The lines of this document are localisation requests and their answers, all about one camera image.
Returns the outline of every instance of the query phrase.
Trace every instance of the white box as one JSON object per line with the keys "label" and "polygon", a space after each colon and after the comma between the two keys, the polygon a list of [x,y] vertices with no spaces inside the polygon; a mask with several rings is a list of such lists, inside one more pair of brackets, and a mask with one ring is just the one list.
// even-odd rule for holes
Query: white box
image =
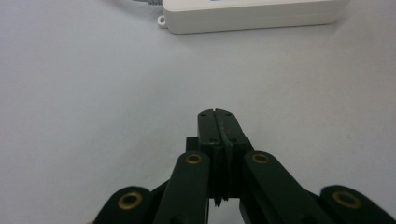
{"label": "white box", "polygon": [[190,34],[327,24],[349,0],[163,0],[162,28]]}

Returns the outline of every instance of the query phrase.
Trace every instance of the white surface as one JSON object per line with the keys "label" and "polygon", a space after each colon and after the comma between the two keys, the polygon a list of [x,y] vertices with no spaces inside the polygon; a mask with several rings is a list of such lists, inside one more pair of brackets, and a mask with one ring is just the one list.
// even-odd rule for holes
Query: white surface
{"label": "white surface", "polygon": [[[3,0],[0,222],[86,223],[116,190],[154,189],[213,107],[305,188],[349,186],[396,217],[395,10],[172,35],[127,0]],[[237,203],[210,214],[241,223]]]}
{"label": "white surface", "polygon": [[328,24],[348,0],[164,0],[165,25],[174,34]]}

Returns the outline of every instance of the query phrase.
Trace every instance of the gray cable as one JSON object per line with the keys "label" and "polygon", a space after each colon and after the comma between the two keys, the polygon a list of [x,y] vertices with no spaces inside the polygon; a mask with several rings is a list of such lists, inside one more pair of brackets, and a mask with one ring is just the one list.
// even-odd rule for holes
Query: gray cable
{"label": "gray cable", "polygon": [[151,6],[162,6],[163,0],[134,0],[136,2],[147,2]]}

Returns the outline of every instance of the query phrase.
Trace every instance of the cable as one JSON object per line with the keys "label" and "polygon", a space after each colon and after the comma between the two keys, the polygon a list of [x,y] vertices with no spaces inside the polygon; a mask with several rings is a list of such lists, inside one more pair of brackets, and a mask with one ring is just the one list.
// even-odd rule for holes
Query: cable
{"label": "cable", "polygon": [[147,2],[151,6],[162,6],[163,0],[134,0],[136,2]]}

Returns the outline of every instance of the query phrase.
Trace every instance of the white plastic enclosure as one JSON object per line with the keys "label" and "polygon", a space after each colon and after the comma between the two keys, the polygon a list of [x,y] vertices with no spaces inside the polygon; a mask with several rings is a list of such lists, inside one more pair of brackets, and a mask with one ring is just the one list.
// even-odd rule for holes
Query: white plastic enclosure
{"label": "white plastic enclosure", "polygon": [[163,0],[158,24],[174,34],[327,24],[349,0]]}

